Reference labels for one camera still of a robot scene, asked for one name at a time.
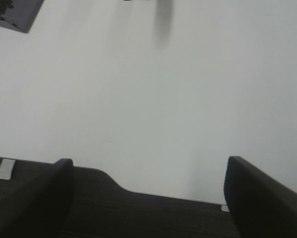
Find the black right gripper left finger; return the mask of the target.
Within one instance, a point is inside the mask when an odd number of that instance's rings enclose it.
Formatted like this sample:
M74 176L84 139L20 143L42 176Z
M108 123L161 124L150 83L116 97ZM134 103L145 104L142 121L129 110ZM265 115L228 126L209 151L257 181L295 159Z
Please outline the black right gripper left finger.
M0 200L0 238L57 238L73 195L73 161L60 159Z

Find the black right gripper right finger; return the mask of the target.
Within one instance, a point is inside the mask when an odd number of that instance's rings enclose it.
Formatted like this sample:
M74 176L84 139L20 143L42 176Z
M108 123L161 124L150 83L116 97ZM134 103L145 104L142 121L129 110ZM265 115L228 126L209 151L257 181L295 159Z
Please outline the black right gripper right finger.
M230 156L224 197L242 238L297 238L297 193L240 156Z

